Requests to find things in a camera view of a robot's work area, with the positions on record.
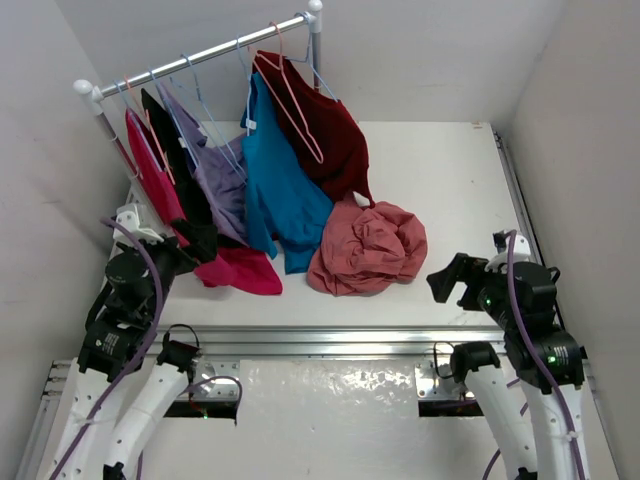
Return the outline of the salmon pink t-shirt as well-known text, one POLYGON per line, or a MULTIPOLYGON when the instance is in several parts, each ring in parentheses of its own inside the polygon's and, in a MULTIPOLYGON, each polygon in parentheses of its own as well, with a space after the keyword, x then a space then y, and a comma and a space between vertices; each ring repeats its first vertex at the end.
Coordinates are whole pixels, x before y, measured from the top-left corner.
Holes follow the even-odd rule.
POLYGON ((384 201, 362 206, 350 193, 337 202, 306 274, 314 290, 371 296, 418 275, 428 253, 418 217, 384 201))

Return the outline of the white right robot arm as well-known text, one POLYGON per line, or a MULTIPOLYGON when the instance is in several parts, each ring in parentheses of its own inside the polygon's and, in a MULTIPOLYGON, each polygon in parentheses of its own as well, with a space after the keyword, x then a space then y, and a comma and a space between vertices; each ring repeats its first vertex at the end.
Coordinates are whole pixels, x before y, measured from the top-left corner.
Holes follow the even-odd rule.
POLYGON ((526 398, 523 417, 494 347, 486 341, 454 346, 450 378, 471 391, 484 414, 510 479, 586 479, 583 456, 581 348, 555 322, 560 272, 529 261, 499 263, 458 253, 428 275, 436 302, 456 284, 465 311, 482 311, 504 332, 504 347, 526 398))

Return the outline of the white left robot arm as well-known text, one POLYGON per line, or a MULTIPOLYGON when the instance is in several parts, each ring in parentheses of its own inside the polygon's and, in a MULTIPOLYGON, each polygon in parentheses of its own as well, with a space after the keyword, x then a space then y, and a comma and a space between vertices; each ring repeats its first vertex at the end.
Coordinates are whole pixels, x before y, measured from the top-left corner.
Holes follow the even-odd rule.
POLYGON ((87 315, 72 404, 48 479, 131 478, 159 420, 194 376, 199 346, 165 337, 142 390, 124 405, 169 289, 195 261, 175 240, 119 248, 87 315))

